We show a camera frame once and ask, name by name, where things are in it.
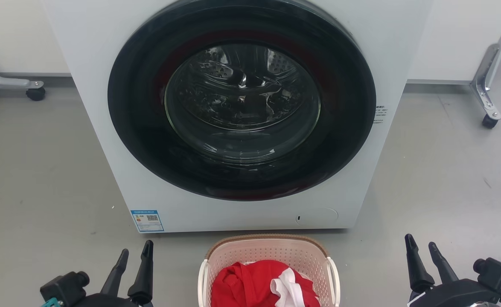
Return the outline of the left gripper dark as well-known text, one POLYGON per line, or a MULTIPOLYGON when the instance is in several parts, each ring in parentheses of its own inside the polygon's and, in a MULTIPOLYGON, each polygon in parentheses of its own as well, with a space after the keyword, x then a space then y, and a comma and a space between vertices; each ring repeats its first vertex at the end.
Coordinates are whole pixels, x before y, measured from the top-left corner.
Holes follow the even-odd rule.
POLYGON ((154 243, 147 240, 140 259, 141 264, 134 283, 128 289, 128 297, 116 297, 120 282, 129 259, 129 250, 123 249, 110 271, 100 293, 88 295, 75 303, 73 307, 153 307, 153 270, 154 243))

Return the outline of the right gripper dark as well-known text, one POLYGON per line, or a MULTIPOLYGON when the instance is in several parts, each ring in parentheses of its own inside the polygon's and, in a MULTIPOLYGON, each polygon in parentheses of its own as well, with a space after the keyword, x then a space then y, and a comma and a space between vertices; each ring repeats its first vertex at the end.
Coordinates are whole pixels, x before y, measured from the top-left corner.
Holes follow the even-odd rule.
POLYGON ((475 303, 501 303, 501 292, 492 290, 477 281, 457 277, 446 258, 434 242, 428 243, 432 262, 436 266, 442 284, 435 281, 419 256, 419 248, 411 234, 405 235, 406 259, 409 286, 415 298, 407 303, 409 307, 470 307, 475 303))

